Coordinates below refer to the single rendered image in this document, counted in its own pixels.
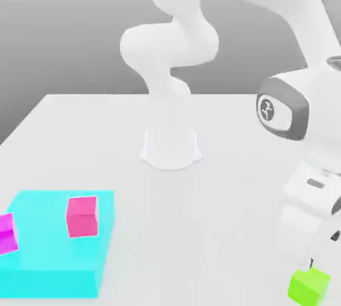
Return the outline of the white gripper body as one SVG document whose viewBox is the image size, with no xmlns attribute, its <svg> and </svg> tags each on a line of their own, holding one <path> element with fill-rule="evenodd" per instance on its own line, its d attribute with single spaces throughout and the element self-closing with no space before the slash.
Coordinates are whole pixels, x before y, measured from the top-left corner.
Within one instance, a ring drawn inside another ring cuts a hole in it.
<svg viewBox="0 0 341 306">
<path fill-rule="evenodd" d="M 282 199 L 281 252 L 297 267 L 311 268 L 329 241 L 341 241 L 341 197 L 321 205 Z"/>
</svg>

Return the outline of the small green cube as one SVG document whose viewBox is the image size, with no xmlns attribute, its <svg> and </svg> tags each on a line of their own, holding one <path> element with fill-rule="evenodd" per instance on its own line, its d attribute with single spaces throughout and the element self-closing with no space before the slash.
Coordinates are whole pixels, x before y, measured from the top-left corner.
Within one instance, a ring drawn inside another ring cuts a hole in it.
<svg viewBox="0 0 341 306">
<path fill-rule="evenodd" d="M 316 268 L 297 270 L 290 280 L 288 296 L 301 306 L 320 306 L 329 283 L 330 276 Z"/>
</svg>

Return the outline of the small pink cube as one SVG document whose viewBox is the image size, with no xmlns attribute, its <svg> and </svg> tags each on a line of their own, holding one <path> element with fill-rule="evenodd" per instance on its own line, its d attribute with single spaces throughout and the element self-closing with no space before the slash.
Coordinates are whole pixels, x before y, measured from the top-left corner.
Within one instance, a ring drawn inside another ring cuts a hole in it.
<svg viewBox="0 0 341 306">
<path fill-rule="evenodd" d="M 71 197 L 65 213 L 70 238 L 92 237 L 99 234 L 97 196 Z"/>
</svg>

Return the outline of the small magenta cube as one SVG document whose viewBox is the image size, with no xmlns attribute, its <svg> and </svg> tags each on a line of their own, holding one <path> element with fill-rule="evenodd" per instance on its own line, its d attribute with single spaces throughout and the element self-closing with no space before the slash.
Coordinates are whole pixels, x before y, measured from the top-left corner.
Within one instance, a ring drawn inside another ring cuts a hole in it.
<svg viewBox="0 0 341 306">
<path fill-rule="evenodd" d="M 19 249 L 13 213 L 0 215 L 0 255 Z"/>
</svg>

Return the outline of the large cyan box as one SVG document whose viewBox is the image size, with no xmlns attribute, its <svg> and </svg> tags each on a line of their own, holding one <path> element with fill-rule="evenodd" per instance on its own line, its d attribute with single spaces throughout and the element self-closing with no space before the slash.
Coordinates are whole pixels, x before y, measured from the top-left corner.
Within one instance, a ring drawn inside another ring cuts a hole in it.
<svg viewBox="0 0 341 306">
<path fill-rule="evenodd" d="M 97 197 L 99 234 L 70 238 L 67 203 Z M 0 298 L 95 299 L 114 226 L 113 191 L 20 191 L 8 207 L 19 248 L 0 255 Z"/>
</svg>

